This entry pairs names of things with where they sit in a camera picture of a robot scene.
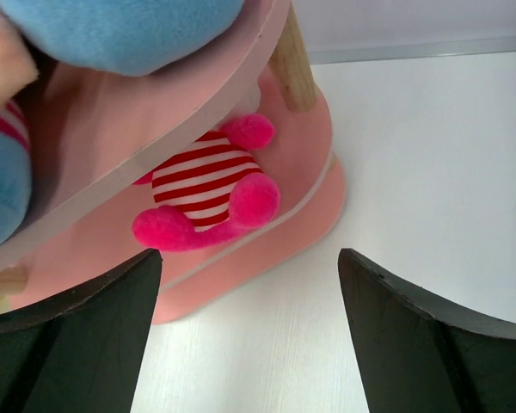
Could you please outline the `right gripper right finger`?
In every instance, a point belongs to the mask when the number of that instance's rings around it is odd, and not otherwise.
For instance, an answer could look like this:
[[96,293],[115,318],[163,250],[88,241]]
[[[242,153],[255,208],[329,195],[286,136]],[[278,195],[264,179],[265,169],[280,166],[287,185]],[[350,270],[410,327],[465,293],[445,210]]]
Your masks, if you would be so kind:
[[356,250],[341,293],[371,412],[516,413],[516,323],[445,299]]

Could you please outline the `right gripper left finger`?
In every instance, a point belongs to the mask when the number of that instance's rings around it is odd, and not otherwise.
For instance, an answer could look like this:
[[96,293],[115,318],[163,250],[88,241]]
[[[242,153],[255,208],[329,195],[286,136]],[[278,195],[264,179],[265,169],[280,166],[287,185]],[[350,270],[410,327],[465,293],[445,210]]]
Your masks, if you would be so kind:
[[162,267],[146,250],[0,314],[0,412],[130,411]]

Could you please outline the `white pink plush glasses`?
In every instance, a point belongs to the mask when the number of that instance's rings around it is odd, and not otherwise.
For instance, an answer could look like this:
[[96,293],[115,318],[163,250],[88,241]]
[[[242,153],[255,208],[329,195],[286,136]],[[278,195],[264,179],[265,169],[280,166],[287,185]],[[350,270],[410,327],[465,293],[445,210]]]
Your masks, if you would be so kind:
[[252,152],[275,135],[262,114],[245,114],[203,134],[140,178],[151,187],[153,208],[132,222],[144,246],[166,252],[200,250],[268,224],[280,189]]

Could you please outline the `small boy plush doll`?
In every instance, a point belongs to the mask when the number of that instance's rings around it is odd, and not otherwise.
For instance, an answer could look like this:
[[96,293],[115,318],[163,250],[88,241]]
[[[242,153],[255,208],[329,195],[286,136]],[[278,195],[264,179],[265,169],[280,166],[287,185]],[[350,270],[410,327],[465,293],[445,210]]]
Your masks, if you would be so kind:
[[31,142],[14,100],[0,107],[0,244],[24,220],[32,192]]

